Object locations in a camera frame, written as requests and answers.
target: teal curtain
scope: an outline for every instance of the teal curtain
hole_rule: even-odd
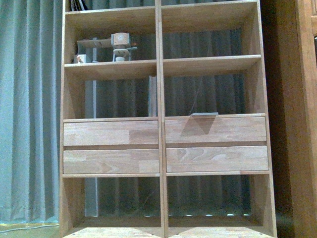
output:
[[[58,219],[62,0],[0,0],[0,223]]]

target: wooden drawer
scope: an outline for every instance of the wooden drawer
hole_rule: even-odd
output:
[[[64,146],[157,145],[158,121],[64,123]]]
[[[268,170],[266,146],[167,148],[167,172]]]
[[[169,119],[165,121],[165,134],[167,144],[188,144],[183,147],[216,142],[266,144],[265,117]]]
[[[64,174],[159,173],[159,150],[64,151]]]

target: wooden cabinet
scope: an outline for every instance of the wooden cabinet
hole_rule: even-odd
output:
[[[60,227],[65,237],[276,237],[259,0],[69,11],[63,7]],[[166,33],[241,29],[241,55],[165,59]],[[76,41],[156,35],[156,59],[72,64]],[[245,114],[165,115],[168,77],[241,74]],[[86,119],[85,81],[157,76],[158,117]],[[250,216],[169,216],[170,176],[246,175]],[[158,177],[160,217],[85,218],[84,178]]]

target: shelf compartment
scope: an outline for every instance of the shelf compartment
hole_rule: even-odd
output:
[[[145,79],[156,75],[156,60],[66,64],[65,72],[77,80]]]
[[[159,177],[159,173],[150,174],[63,174],[63,178],[146,178]]]
[[[269,177],[168,177],[168,237],[275,237]]]
[[[64,174],[159,173],[159,150],[64,151]]]
[[[239,74],[261,60],[261,55],[164,59],[165,77]]]
[[[158,136],[158,122],[150,120],[64,123],[63,145],[77,146],[78,150],[80,146],[113,145],[158,148]]]
[[[260,171],[217,171],[217,172],[169,172],[167,176],[215,176],[215,175],[268,175],[269,170]]]
[[[168,173],[268,170],[266,146],[167,148]]]
[[[159,238],[163,237],[161,234],[160,218],[157,217],[87,217],[65,237]]]
[[[91,119],[65,119],[64,123],[70,122],[103,122],[103,121],[140,121],[140,120],[158,120],[158,117],[148,118],[91,118]]]
[[[263,226],[248,216],[169,218],[171,238],[271,238]]]
[[[162,6],[163,32],[237,29],[256,9],[256,0]]]
[[[110,36],[116,32],[155,34],[155,7],[127,7],[65,13],[66,24],[85,36]]]
[[[167,148],[266,145],[265,117],[165,121]]]

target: shelf side panel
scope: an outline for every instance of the shelf side panel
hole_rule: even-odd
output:
[[[84,220],[85,180],[84,178],[60,179],[60,235],[64,237]]]
[[[274,237],[276,233],[275,216],[273,216],[272,203],[274,195],[272,192],[273,182],[269,175],[251,175],[251,210],[252,216]]]

